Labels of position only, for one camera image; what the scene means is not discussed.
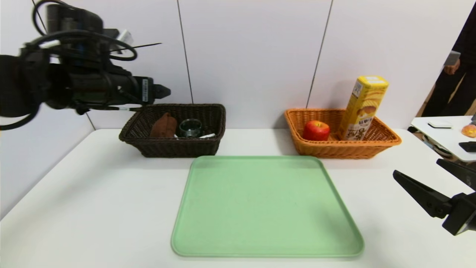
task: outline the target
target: yellow snack canister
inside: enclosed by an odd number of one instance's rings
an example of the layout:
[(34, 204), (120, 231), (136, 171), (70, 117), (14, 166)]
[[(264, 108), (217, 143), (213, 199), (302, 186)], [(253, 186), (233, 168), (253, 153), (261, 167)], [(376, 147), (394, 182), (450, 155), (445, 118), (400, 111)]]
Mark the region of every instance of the yellow snack canister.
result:
[(359, 76), (340, 123), (337, 136), (344, 141), (364, 139), (388, 88), (380, 76)]

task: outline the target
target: white wall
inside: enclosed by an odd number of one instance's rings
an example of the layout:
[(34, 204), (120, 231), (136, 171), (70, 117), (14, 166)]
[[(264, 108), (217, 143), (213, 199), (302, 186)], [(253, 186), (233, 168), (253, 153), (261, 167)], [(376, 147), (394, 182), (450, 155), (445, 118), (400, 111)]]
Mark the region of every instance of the white wall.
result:
[[(1, 0), (0, 53), (18, 55), (38, 36), (30, 0)], [(0, 124), (12, 123), (1, 118)], [(87, 117), (42, 106), (27, 125), (0, 133), (0, 201), (3, 217), (64, 155), (93, 131)]]
[[(133, 46), (162, 42), (138, 48), (132, 62), (114, 61), (136, 76), (148, 76), (154, 83), (171, 89), (170, 96), (156, 103), (192, 103), (187, 65), (176, 0), (67, 0), (68, 4), (99, 15), (105, 28), (128, 29)], [(133, 112), (91, 111), (89, 116), (99, 128), (122, 128)]]
[(179, 0), (195, 103), (221, 103), (227, 127), (286, 127), (305, 107), (330, 0)]
[(474, 0), (334, 0), (309, 108), (345, 108), (360, 75), (390, 82), (377, 116), (407, 128)]

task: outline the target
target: white table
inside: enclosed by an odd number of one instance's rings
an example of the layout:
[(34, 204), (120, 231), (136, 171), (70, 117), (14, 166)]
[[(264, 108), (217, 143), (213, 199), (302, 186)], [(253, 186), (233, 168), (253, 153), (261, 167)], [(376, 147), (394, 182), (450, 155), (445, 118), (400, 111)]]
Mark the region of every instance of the white table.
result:
[[(447, 121), (453, 125), (453, 128), (431, 127), (428, 125), (428, 122), (433, 120)], [(476, 161), (476, 153), (468, 153), (459, 146), (459, 143), (476, 141), (476, 138), (466, 137), (461, 134), (463, 127), (470, 123), (471, 116), (416, 117), (412, 121), (412, 126), (443, 146), (459, 160), (473, 162)]]
[[(447, 196), (471, 189), (397, 130), (370, 160), (324, 159), (366, 248), (352, 259), (183, 258), (170, 236), (193, 159), (144, 158), (119, 130), (88, 136), (1, 221), (2, 268), (474, 267), (476, 232), (452, 236), (393, 179), (397, 169)], [(227, 129), (218, 155), (294, 155), (288, 130)]]

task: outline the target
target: apple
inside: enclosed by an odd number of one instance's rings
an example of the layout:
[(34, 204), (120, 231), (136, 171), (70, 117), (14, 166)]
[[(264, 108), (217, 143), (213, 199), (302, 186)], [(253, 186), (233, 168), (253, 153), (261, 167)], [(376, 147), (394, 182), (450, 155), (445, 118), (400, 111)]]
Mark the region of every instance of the apple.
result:
[(329, 138), (329, 125), (317, 120), (311, 120), (304, 126), (302, 137), (310, 141), (326, 141)]
[(463, 130), (461, 130), (461, 133), (464, 136), (475, 138), (476, 137), (476, 125), (469, 124), (469, 125), (463, 127)]

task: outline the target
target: brown wicker basket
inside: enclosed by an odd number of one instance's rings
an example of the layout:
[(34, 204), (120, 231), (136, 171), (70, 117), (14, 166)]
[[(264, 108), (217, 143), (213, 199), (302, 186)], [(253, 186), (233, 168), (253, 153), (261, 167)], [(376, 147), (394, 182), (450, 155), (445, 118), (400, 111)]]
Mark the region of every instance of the brown wicker basket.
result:
[[(215, 133), (215, 136), (204, 139), (149, 137), (153, 124), (165, 113), (175, 117), (178, 124), (185, 119), (198, 119), (202, 123), (203, 134)], [(139, 149), (145, 157), (215, 155), (225, 133), (225, 120), (226, 111), (221, 104), (148, 105), (129, 119), (122, 128), (119, 139)]]
[[(300, 155), (319, 158), (368, 159), (387, 148), (402, 142), (378, 118), (372, 124), (362, 141), (341, 141), (336, 136), (345, 110), (341, 109), (289, 109), (285, 117), (291, 130), (294, 146)], [(302, 138), (304, 126), (310, 120), (318, 120), (329, 125), (331, 134), (327, 141), (309, 141)]]

